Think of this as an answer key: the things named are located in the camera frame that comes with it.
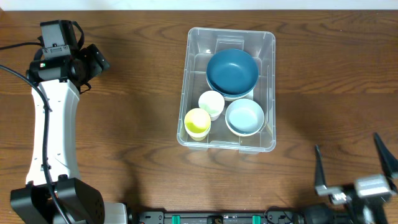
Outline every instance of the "dark blue bowl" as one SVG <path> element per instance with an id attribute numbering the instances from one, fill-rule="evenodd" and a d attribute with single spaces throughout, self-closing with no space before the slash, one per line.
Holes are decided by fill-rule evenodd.
<path id="1" fill-rule="evenodd" d="M 257 84 L 259 69 L 248 53 L 238 49 L 222 50 L 207 65 L 210 87 L 223 96 L 247 95 Z"/>

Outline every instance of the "wooden table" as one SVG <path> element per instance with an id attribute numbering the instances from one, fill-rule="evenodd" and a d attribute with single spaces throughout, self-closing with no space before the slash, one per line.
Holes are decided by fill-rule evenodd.
<path id="1" fill-rule="evenodd" d="M 381 172 L 372 133 L 398 157 L 396 11 L 4 12 L 0 45 L 35 41 L 39 22 L 78 21 L 111 69 L 92 80 L 76 116 L 84 182 L 110 202 L 168 211 L 265 210 L 326 202 L 313 188 L 314 144 L 329 184 Z M 176 140 L 192 27 L 275 34 L 277 146 L 269 153 L 189 151 Z M 24 73 L 37 46 L 0 52 Z M 30 88 L 0 71 L 0 222 L 20 223 L 9 192 L 32 157 Z M 385 206 L 398 223 L 398 198 Z"/>

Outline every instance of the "clear plastic container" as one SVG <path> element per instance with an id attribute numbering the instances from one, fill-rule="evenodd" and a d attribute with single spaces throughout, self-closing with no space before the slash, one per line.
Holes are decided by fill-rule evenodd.
<path id="1" fill-rule="evenodd" d="M 220 117 L 211 122 L 210 133 L 202 141 L 193 140 L 185 131 L 184 117 L 188 111 L 198 108 L 202 93 L 210 90 L 206 81 L 206 69 L 210 58 L 224 49 L 239 49 L 253 56 L 259 68 L 259 80 L 248 96 L 257 102 L 265 114 L 261 130 L 255 135 L 239 137 L 225 123 L 225 111 L 231 102 L 226 101 Z M 270 32 L 192 28 L 188 33 L 177 140 L 190 149 L 237 149 L 257 154 L 275 148 L 275 36 Z"/>

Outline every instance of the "white wall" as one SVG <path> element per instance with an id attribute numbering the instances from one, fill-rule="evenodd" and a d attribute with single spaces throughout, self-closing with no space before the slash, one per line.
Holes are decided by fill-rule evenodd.
<path id="1" fill-rule="evenodd" d="M 0 0 L 19 10 L 398 9 L 398 0 Z"/>

